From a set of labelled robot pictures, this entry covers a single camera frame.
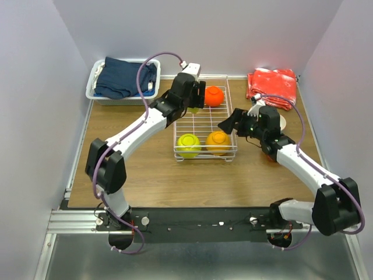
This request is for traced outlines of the lime green bowl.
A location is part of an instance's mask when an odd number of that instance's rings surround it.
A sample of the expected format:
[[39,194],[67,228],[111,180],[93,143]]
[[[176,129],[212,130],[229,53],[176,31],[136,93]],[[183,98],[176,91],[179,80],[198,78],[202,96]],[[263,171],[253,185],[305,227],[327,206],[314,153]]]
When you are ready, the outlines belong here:
[[182,158],[195,158],[201,150],[200,140],[194,134],[183,134],[177,140],[176,151]]
[[188,111],[192,114],[197,114],[199,112],[200,108],[197,107],[188,107]]

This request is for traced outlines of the lime green bowl front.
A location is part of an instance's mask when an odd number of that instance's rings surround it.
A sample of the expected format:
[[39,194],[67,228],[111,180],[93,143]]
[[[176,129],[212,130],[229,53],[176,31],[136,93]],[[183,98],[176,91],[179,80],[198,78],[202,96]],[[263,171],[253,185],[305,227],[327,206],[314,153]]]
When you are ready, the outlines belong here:
[[177,140],[176,151],[182,158],[195,158],[201,150],[200,140],[194,134],[183,134]]

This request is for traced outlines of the white black striped bowl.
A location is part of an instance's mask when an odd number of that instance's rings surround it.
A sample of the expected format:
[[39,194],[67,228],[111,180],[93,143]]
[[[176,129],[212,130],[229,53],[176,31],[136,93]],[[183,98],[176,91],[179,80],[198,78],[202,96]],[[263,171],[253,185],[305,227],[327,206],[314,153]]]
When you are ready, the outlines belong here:
[[280,115],[280,129],[283,131],[286,128],[287,122],[283,115]]

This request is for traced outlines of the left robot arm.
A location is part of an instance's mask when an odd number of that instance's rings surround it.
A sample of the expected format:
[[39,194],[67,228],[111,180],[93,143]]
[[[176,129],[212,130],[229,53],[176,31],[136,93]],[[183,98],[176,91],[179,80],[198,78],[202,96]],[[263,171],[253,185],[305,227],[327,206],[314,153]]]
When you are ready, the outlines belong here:
[[179,73],[170,89],[148,105],[135,122],[105,141],[97,138],[90,144],[85,172],[94,195],[111,213],[109,223],[114,229],[124,230],[129,225],[130,206],[124,197],[126,160],[149,138],[183,117],[188,108],[203,108],[205,89],[205,81]]

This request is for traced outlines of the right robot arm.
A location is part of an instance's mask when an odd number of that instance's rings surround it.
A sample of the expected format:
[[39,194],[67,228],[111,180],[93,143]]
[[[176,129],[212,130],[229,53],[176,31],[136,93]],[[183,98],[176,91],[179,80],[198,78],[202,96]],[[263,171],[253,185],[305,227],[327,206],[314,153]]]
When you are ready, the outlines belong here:
[[349,234],[350,227],[365,226],[357,183],[340,178],[307,156],[290,137],[281,131],[281,116],[274,107],[256,111],[235,108],[218,127],[226,134],[259,140],[261,150],[274,162],[296,175],[314,195],[314,202],[285,198],[270,205],[269,224],[280,229],[289,221],[315,226],[325,236],[337,232]]

